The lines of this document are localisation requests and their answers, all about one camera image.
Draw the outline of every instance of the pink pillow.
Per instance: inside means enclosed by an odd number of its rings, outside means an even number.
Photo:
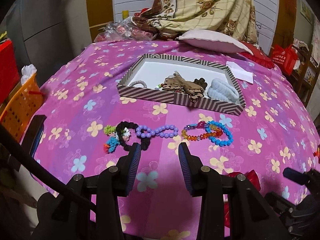
[[[192,46],[213,50],[221,53],[240,53],[252,51],[247,46],[223,33],[209,30],[190,30],[179,36],[180,41],[186,42]]]

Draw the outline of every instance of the orange plastic basket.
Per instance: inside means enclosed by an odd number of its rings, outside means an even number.
[[[31,117],[43,101],[35,73],[11,98],[0,116],[0,123],[19,142]]]

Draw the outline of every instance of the bedsheet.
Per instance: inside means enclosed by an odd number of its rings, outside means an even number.
[[[224,65],[231,61],[253,72],[254,84],[238,80],[245,110],[234,116],[120,97],[116,83],[144,53],[183,55]],[[229,57],[176,41],[94,43],[52,76],[42,91],[49,96],[37,114],[45,114],[47,120],[34,158],[64,183],[76,173],[99,174],[127,154],[122,147],[104,153],[107,124],[123,120],[153,128],[174,124],[181,131],[188,123],[215,120],[232,132],[234,142],[229,147],[209,140],[187,141],[180,134],[152,138],[149,149],[141,153],[132,192],[118,198],[122,229],[128,234],[196,239],[201,198],[192,198],[186,190],[178,159],[180,142],[186,142],[193,155],[220,174],[254,169],[263,195],[275,191],[295,204],[305,198],[307,189],[283,178],[283,169],[319,169],[318,158],[312,154],[319,136],[290,84],[277,67],[268,70],[239,55]],[[132,142],[139,142],[134,134]]]

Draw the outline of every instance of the black hair tie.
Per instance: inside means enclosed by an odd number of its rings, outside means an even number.
[[[124,128],[128,128],[128,129],[133,129],[134,131],[136,131],[136,128],[138,127],[138,125],[136,123],[133,122],[120,122],[117,127],[116,127],[116,132],[117,134],[121,134],[121,131],[124,130]],[[125,151],[130,151],[131,146],[127,145],[126,142],[124,141],[124,139],[122,138],[122,136],[119,136],[119,142],[120,144],[123,146],[123,149]],[[150,138],[141,138],[141,150],[147,150],[149,145],[150,145]]]

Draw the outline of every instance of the metal screw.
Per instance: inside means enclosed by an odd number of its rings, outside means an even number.
[[[201,167],[201,171],[203,171],[203,172],[209,172],[209,171],[210,171],[210,167],[208,167],[208,166],[202,166],[202,167]]]
[[[243,174],[238,174],[237,175],[237,179],[239,179],[240,181],[244,181],[245,180],[245,176]]]
[[[118,167],[117,166],[111,166],[110,168],[109,168],[109,171],[110,172],[117,172],[118,171]]]
[[[81,174],[76,174],[76,175],[73,176],[73,179],[74,179],[75,181],[81,180],[81,178],[82,178],[82,175],[81,175]]]

